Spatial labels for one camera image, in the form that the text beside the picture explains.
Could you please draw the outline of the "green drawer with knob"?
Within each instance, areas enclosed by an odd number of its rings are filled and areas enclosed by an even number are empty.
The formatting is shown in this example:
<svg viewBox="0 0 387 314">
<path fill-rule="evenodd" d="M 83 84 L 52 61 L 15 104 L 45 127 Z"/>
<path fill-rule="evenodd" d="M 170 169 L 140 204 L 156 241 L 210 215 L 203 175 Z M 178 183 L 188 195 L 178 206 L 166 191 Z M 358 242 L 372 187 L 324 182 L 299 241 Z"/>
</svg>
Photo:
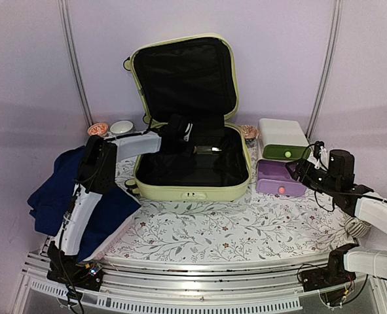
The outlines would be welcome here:
<svg viewBox="0 0 387 314">
<path fill-rule="evenodd" d="M 277 161 L 294 161 L 302 157 L 307 158 L 310 154 L 310 149 L 307 146 L 295 145 L 265 145 L 262 152 L 262 157 L 267 160 Z"/>
</svg>

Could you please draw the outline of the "dark blue garment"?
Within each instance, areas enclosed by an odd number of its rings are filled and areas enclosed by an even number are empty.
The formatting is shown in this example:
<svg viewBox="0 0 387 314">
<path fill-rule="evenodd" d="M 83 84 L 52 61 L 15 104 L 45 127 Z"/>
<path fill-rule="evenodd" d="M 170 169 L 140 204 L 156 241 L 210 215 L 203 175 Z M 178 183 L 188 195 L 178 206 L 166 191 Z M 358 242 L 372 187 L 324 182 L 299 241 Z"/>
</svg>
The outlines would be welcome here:
<svg viewBox="0 0 387 314">
<path fill-rule="evenodd" d="M 37 232 L 56 236 L 60 231 L 63 215 L 74 192 L 74 179 L 84 149 L 85 146 L 80 146 L 60 154 L 54 162 L 52 175 L 29 197 L 29 214 L 35 219 Z M 90 255 L 105 239 L 140 207 L 134 197 L 119 187 L 104 194 L 88 220 L 77 261 L 89 261 Z"/>
</svg>

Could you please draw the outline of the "light green hard-shell suitcase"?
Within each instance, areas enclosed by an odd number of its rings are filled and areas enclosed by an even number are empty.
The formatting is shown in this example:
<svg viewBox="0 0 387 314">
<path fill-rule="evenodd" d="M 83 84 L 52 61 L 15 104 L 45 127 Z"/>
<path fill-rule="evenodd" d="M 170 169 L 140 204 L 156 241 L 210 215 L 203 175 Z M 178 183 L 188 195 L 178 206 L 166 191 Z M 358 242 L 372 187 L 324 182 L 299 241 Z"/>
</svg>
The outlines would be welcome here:
<svg viewBox="0 0 387 314">
<path fill-rule="evenodd" d="M 159 152 L 137 157 L 135 191 L 159 201 L 233 201 L 251 181 L 251 157 L 230 119 L 239 95 L 234 54 L 222 36 L 209 33 L 149 44 L 123 64 L 131 72 L 145 116 L 163 127 L 173 114 L 193 123 L 190 141 L 220 154 L 183 157 Z"/>
</svg>

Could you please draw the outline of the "purple drawer with pink knob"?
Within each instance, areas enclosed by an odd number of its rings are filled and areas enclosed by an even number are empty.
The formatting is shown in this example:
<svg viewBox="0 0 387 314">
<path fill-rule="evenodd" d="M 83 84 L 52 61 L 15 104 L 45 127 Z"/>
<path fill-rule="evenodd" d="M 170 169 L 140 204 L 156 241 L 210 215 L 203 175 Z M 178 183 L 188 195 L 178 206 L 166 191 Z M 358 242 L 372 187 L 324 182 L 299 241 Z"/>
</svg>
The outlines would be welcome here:
<svg viewBox="0 0 387 314">
<path fill-rule="evenodd" d="M 304 196 L 306 187 L 291 178 L 284 162 L 259 160 L 256 191 L 262 194 L 301 197 Z"/>
</svg>

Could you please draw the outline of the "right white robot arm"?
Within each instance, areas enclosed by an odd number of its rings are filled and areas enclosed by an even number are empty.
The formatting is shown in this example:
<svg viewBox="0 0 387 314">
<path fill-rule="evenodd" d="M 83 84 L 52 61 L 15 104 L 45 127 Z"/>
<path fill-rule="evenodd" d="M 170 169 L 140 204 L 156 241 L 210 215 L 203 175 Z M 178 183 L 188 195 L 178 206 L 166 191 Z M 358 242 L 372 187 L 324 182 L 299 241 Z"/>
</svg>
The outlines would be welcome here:
<svg viewBox="0 0 387 314">
<path fill-rule="evenodd" d="M 325 267 L 303 270 L 304 291 L 349 283 L 357 273 L 387 281 L 387 199 L 354 182 L 354 156 L 318 145 L 313 157 L 288 162 L 286 169 L 292 179 L 331 197 L 332 208 L 349 219 L 346 233 L 356 240 L 332 250 Z"/>
</svg>

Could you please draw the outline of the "frosted glass spray bottle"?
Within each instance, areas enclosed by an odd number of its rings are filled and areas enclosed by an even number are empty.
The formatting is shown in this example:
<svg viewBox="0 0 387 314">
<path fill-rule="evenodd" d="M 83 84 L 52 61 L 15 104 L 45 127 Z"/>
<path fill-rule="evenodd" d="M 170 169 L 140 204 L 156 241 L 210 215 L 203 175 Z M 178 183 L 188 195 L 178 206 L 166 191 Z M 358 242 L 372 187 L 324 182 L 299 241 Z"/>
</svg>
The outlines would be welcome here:
<svg viewBox="0 0 387 314">
<path fill-rule="evenodd" d="M 220 154 L 222 153 L 222 149 L 213 146 L 197 146 L 195 147 L 194 152 L 196 154 Z"/>
</svg>

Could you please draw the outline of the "white plastic mesh basket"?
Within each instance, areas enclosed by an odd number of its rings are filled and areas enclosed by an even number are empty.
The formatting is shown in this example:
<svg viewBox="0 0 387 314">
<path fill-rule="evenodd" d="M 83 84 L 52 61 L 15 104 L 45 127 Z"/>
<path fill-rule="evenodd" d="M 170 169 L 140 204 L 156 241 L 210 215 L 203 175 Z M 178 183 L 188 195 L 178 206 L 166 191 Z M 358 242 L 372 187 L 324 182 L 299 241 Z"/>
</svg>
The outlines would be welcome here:
<svg viewBox="0 0 387 314">
<path fill-rule="evenodd" d="M 90 255 L 90 260 L 101 260 L 117 243 L 117 241 L 134 224 L 135 216 L 128 217 L 105 241 Z"/>
</svg>

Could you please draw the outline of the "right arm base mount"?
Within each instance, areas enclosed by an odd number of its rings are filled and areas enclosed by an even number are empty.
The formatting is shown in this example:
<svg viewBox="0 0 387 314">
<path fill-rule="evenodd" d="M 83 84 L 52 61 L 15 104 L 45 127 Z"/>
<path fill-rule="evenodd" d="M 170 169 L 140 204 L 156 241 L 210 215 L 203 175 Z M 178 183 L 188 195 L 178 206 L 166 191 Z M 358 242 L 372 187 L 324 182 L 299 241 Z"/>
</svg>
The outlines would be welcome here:
<svg viewBox="0 0 387 314">
<path fill-rule="evenodd" d="M 356 244 L 346 244 L 329 253 L 326 266 L 313 266 L 303 264 L 298 272 L 297 279 L 302 284 L 305 292 L 325 288 L 331 288 L 338 285 L 342 287 L 336 291 L 322 292 L 319 294 L 320 300 L 327 307 L 341 307 L 346 302 L 350 293 L 355 287 L 356 274 L 347 271 L 344 268 L 344 256 Z"/>
</svg>

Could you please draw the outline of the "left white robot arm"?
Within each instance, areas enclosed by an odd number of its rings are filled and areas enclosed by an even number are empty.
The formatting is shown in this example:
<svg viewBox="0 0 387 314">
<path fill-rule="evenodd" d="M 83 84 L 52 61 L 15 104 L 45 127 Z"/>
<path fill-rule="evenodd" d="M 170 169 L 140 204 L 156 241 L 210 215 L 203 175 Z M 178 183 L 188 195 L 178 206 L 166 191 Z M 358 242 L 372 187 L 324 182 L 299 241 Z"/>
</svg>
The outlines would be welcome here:
<svg viewBox="0 0 387 314">
<path fill-rule="evenodd" d="M 111 213 L 95 215 L 95 208 L 103 195 L 117 187 L 116 164 L 128 158 L 156 152 L 191 156 L 195 152 L 194 144 L 189 140 L 192 130 L 193 123 L 188 118 L 174 114 L 164 127 L 149 126 L 145 131 L 108 138 L 99 135 L 89 137 L 69 207 L 48 249 L 48 257 L 57 262 L 54 268 L 56 274 L 67 284 L 76 283 L 81 278 L 81 270 L 63 258 L 69 256 L 76 262 L 101 259 L 139 208 L 138 201 L 130 196 L 125 203 L 126 209 L 120 211 L 118 217 Z M 92 253 L 83 254 L 83 235 L 89 223 L 97 217 L 103 219 L 107 231 L 102 240 L 89 241 L 89 244 L 95 245 Z"/>
</svg>

